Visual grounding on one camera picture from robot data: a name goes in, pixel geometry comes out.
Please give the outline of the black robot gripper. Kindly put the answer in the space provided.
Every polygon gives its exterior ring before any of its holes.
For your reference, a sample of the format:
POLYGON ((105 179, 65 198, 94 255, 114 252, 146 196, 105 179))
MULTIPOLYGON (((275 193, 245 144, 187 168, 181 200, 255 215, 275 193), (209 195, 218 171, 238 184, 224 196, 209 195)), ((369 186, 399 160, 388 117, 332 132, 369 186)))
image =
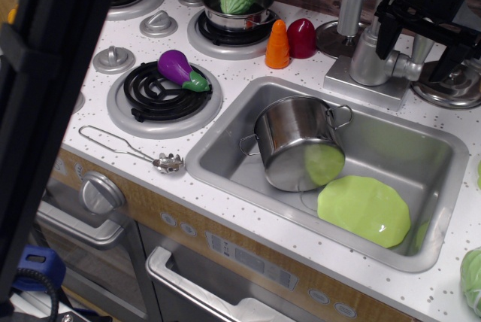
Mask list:
POLYGON ((429 81, 443 81, 480 43, 480 17, 465 0, 382 0, 376 53, 386 59, 403 29, 444 45, 429 81))

